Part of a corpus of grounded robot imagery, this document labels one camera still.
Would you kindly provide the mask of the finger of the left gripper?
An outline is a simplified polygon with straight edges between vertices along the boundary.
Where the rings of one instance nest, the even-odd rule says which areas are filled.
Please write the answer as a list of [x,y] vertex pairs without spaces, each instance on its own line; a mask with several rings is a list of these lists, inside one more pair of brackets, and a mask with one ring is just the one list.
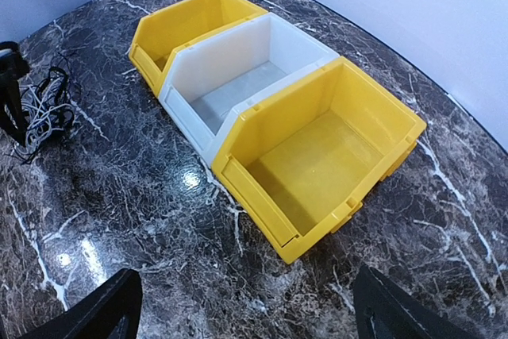
[[29,73],[19,44],[1,42],[1,128],[18,144],[25,144],[27,125],[21,108],[18,80]]

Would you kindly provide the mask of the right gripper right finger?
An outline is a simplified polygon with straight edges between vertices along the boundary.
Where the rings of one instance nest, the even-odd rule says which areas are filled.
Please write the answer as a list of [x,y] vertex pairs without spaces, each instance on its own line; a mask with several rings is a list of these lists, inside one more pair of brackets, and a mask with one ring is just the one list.
[[425,308],[375,268],[362,265],[353,284],[360,338],[472,338]]

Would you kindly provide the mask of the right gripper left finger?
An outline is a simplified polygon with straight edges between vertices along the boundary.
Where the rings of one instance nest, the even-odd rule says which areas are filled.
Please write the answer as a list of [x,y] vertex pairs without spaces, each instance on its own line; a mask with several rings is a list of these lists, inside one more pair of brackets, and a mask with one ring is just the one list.
[[71,309],[24,338],[135,338],[143,291],[140,274],[121,269]]

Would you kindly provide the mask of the yellow bin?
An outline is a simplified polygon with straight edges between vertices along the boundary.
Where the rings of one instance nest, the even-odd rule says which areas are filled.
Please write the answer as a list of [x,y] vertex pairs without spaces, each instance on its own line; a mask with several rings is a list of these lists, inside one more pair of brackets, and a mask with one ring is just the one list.
[[339,57],[241,113],[212,170],[291,264],[352,218],[425,127]]
[[266,12],[248,0],[182,0],[140,19],[129,59],[158,95],[178,52]]

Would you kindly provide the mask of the yellow bin front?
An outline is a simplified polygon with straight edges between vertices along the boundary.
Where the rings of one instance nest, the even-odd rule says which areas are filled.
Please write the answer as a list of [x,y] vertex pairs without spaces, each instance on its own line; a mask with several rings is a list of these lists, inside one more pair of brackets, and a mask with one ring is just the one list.
[[241,113],[212,170],[291,264],[352,218],[425,127],[339,57]]

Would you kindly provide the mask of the white translucent bin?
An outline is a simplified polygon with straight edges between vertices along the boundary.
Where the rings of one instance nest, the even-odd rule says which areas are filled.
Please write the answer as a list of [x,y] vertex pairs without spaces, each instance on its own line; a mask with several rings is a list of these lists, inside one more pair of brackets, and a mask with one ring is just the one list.
[[241,113],[338,56],[266,13],[178,52],[158,99],[210,166]]

